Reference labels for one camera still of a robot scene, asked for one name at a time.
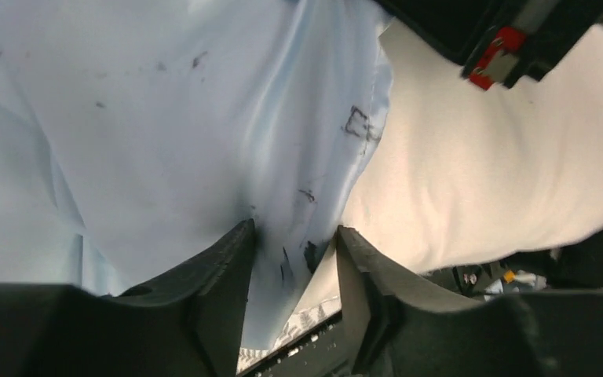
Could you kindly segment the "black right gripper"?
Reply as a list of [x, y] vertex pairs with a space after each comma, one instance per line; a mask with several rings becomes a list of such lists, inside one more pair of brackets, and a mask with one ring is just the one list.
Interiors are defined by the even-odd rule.
[[379, 5], [487, 90], [541, 81], [596, 24], [599, 1], [380, 1]]

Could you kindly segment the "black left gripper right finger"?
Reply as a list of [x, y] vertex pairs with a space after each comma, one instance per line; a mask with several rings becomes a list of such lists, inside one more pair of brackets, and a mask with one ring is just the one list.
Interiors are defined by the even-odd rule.
[[367, 376], [603, 376], [603, 290], [456, 294], [335, 233], [352, 373]]

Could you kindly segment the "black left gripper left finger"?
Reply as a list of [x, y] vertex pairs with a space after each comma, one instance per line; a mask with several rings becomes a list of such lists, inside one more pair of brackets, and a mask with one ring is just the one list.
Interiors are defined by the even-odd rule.
[[0, 284], [0, 376], [234, 376], [252, 220], [119, 296]]

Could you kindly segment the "cream white pillow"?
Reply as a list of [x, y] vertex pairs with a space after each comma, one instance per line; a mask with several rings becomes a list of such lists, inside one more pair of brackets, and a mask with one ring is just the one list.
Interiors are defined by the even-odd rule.
[[338, 225], [358, 228], [406, 268], [490, 262], [603, 229], [603, 27], [541, 82], [480, 91], [401, 25], [360, 19], [304, 32], [312, 154], [299, 219], [250, 326], [280, 333], [300, 302], [335, 295], [320, 266]]

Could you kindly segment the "light blue pillowcase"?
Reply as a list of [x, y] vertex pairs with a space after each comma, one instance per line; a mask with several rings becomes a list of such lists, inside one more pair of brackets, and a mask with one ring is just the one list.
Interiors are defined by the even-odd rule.
[[0, 1], [0, 282], [118, 294], [237, 222], [273, 345], [389, 110], [373, 1]]

